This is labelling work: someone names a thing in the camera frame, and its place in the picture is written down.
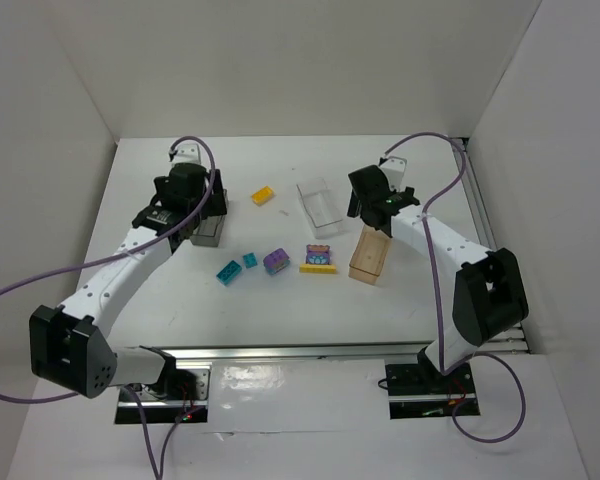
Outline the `yellow lego brick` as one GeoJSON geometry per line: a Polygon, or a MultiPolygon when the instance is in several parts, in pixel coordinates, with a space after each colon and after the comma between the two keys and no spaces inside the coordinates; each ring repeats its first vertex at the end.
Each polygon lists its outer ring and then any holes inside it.
{"type": "Polygon", "coordinates": [[[264,186],[251,195],[253,203],[262,206],[269,202],[275,196],[274,190],[269,186],[264,186]]]}

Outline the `purple printed lego piece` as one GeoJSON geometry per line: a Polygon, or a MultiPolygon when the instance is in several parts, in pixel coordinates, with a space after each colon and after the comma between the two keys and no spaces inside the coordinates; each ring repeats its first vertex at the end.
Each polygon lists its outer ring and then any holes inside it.
{"type": "Polygon", "coordinates": [[[305,263],[310,265],[330,265],[331,249],[329,245],[308,244],[305,263]]]}

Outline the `small teal lego brick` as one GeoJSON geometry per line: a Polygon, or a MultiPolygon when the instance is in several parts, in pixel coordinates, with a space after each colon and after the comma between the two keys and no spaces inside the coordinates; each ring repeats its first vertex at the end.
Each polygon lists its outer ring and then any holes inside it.
{"type": "Polygon", "coordinates": [[[256,267],[258,262],[254,253],[248,253],[243,256],[244,264],[247,268],[256,267]]]}

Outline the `large teal lego brick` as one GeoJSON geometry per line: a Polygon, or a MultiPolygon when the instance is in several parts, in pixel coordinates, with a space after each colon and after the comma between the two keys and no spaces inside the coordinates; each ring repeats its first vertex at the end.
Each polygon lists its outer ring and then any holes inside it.
{"type": "Polygon", "coordinates": [[[235,260],[231,260],[216,274],[216,279],[223,286],[228,286],[240,275],[241,272],[241,265],[235,260]]]}

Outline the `purple lego brick stack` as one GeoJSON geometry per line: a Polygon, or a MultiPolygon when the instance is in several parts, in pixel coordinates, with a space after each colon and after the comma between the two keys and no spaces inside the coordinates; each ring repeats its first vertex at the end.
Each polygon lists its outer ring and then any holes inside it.
{"type": "Polygon", "coordinates": [[[278,248],[263,259],[263,265],[269,275],[276,275],[290,264],[289,255],[283,248],[278,248]]]}

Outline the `yellow lego plate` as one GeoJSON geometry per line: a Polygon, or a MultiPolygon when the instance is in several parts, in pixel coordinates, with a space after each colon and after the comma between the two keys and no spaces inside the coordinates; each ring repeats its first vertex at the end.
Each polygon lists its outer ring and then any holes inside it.
{"type": "Polygon", "coordinates": [[[299,266],[299,271],[301,273],[310,273],[310,274],[336,274],[337,268],[335,265],[331,265],[331,264],[325,264],[325,265],[301,264],[299,266]]]}

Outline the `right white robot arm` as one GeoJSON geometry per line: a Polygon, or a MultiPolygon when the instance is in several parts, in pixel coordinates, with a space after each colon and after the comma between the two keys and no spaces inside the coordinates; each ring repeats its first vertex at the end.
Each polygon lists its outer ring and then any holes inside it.
{"type": "Polygon", "coordinates": [[[451,324],[439,320],[438,338],[418,354],[418,363],[429,375],[446,376],[482,345],[528,317],[519,264],[510,250],[490,250],[430,215],[415,190],[399,191],[388,173],[385,165],[370,165],[348,175],[348,215],[428,258],[437,303],[440,274],[454,281],[451,324]]]}

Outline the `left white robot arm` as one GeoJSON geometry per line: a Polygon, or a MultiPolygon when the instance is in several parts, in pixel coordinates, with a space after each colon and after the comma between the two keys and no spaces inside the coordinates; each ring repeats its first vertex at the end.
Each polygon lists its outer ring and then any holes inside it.
{"type": "Polygon", "coordinates": [[[194,375],[175,358],[147,346],[112,347],[107,338],[140,287],[207,217],[226,214],[215,165],[172,161],[154,180],[155,193],[138,212],[111,262],[58,306],[39,306],[29,320],[32,373],[86,398],[109,387],[144,385],[164,397],[194,375]]]}

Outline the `grey translucent container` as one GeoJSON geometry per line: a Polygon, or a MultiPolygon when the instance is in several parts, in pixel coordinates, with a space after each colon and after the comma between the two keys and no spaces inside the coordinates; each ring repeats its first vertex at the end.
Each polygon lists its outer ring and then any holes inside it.
{"type": "Polygon", "coordinates": [[[190,238],[194,246],[216,248],[220,244],[228,211],[228,200],[224,197],[221,201],[204,207],[199,224],[190,238]]]}

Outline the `clear plastic container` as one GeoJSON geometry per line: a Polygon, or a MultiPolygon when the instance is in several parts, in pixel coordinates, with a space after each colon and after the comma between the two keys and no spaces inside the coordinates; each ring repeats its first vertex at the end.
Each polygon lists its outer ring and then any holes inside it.
{"type": "Polygon", "coordinates": [[[345,231],[335,196],[322,177],[305,180],[296,191],[310,230],[316,239],[327,239],[345,231]]]}

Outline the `aluminium rail front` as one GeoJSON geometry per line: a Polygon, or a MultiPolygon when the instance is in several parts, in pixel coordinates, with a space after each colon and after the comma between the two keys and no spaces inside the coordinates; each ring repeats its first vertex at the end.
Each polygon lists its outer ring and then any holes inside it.
{"type": "Polygon", "coordinates": [[[273,346],[160,347],[179,359],[195,361],[299,359],[299,358],[362,358],[416,355],[423,343],[381,342],[349,344],[306,344],[273,346]]]}

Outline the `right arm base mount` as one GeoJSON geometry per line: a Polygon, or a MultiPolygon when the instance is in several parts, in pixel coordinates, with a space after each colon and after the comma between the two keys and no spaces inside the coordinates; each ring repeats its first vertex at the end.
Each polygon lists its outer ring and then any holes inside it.
{"type": "Polygon", "coordinates": [[[388,394],[392,420],[479,416],[476,387],[469,365],[446,377],[428,379],[418,364],[387,364],[385,377],[377,382],[388,394]]]}

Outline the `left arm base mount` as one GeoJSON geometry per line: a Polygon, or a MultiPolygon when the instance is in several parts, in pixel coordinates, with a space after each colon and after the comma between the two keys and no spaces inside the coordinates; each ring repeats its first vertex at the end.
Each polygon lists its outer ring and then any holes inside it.
{"type": "Polygon", "coordinates": [[[208,421],[208,397],[212,367],[205,363],[187,363],[183,368],[189,376],[168,393],[158,393],[149,386],[134,385],[148,425],[170,424],[182,414],[185,424],[208,421]]]}

